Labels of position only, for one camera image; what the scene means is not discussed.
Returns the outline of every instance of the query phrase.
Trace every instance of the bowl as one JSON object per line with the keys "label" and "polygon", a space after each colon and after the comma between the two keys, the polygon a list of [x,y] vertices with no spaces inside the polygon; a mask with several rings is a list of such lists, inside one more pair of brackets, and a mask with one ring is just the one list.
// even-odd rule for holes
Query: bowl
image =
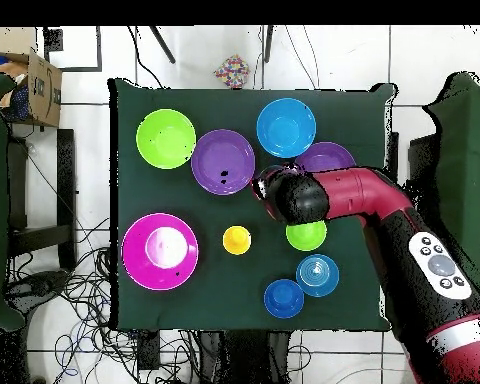
{"label": "bowl", "polygon": [[196,146],[194,126],[172,109],[151,112],[137,128],[137,149],[144,160],[160,169],[174,169],[192,156]]}
{"label": "bowl", "polygon": [[292,318],[304,306],[304,293],[292,280],[276,280],[267,287],[263,297],[267,311],[276,318]]}
{"label": "bowl", "polygon": [[326,235],[327,226],[324,221],[286,226],[286,239],[288,242],[295,249],[304,252],[320,247]]}
{"label": "bowl", "polygon": [[214,130],[197,142],[192,173],[205,190],[228,195],[242,190],[252,179],[255,160],[249,142],[230,130]]}
{"label": "bowl", "polygon": [[297,284],[313,297],[331,294],[338,285],[339,276],[338,266],[325,255],[310,255],[297,266]]}
{"label": "bowl", "polygon": [[199,251],[192,229],[165,213],[143,216],[126,231],[121,246],[123,265],[138,285],[171,290],[194,272]]}
{"label": "bowl", "polygon": [[306,172],[321,172],[356,166],[356,161],[347,149],[328,141],[313,143],[309,149],[295,159],[295,163]]}
{"label": "bowl", "polygon": [[251,235],[246,228],[234,225],[224,232],[222,245],[232,255],[242,255],[251,247]]}
{"label": "bowl", "polygon": [[315,117],[300,100],[275,100],[261,111],[256,133],[267,152],[280,158],[292,158],[306,151],[313,142]]}

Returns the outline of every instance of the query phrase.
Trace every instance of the blue bowl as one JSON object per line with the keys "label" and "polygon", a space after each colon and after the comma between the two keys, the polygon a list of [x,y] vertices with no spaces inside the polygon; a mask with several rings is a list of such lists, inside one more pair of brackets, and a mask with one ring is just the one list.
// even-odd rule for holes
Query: blue bowl
{"label": "blue bowl", "polygon": [[293,158],[313,143],[316,121],[309,107],[301,101],[279,99],[261,111],[256,133],[267,152],[279,158]]}
{"label": "blue bowl", "polygon": [[264,302],[276,318],[292,318],[304,306],[304,293],[295,281],[276,280],[265,290]]}
{"label": "blue bowl", "polygon": [[297,267],[297,284],[309,296],[331,294],[340,279],[338,266],[325,255],[311,255]]}

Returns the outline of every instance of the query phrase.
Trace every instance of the black stand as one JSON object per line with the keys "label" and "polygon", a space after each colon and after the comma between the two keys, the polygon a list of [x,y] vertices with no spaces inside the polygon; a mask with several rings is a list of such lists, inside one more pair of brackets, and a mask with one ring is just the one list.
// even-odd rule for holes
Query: black stand
{"label": "black stand", "polygon": [[274,33],[274,25],[267,25],[267,44],[265,45],[265,63],[270,60],[270,49],[272,47],[272,34]]}
{"label": "black stand", "polygon": [[164,39],[162,38],[162,36],[160,35],[160,33],[158,32],[156,27],[155,26],[150,26],[149,28],[151,28],[151,31],[153,32],[153,35],[155,36],[155,38],[158,41],[158,44],[160,44],[160,47],[162,47],[162,50],[164,51],[164,53],[169,58],[169,62],[176,63],[176,59],[174,59],[174,56],[172,55],[171,51],[169,50],[169,47],[167,47],[167,44],[165,44]]}
{"label": "black stand", "polygon": [[25,214],[25,161],[24,140],[11,139],[8,147],[10,173],[11,229],[9,257],[58,246],[62,269],[76,267],[75,250],[75,160],[73,130],[57,130],[57,225],[44,228],[26,228]]}

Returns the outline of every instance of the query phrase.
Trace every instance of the chair leg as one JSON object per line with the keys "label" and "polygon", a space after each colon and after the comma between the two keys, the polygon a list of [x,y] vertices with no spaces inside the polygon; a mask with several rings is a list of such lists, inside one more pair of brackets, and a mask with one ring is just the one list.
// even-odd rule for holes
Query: chair leg
{"label": "chair leg", "polygon": [[267,44],[265,45],[265,63],[270,60],[270,49],[272,47],[272,34],[274,33],[274,25],[267,25]]}
{"label": "chair leg", "polygon": [[169,62],[176,63],[176,59],[174,59],[174,56],[172,55],[171,51],[169,50],[169,47],[167,47],[167,44],[165,44],[165,41],[162,38],[162,36],[160,35],[160,33],[158,32],[158,29],[155,26],[150,26],[149,28],[151,28],[151,31],[153,32],[153,35],[155,36],[155,38],[158,41],[158,44],[160,44],[160,47],[162,47],[162,50],[164,51],[164,53],[169,58]]}

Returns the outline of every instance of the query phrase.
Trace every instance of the small green bowl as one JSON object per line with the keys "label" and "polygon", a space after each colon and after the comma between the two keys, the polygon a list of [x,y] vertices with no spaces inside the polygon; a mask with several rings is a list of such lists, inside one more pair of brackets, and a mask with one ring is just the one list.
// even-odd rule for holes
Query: small green bowl
{"label": "small green bowl", "polygon": [[324,221],[286,226],[286,238],[292,247],[304,252],[320,247],[326,235],[327,227]]}
{"label": "small green bowl", "polygon": [[146,116],[137,129],[136,139],[140,155],[160,169],[183,165],[196,147],[192,122],[172,109],[159,109]]}

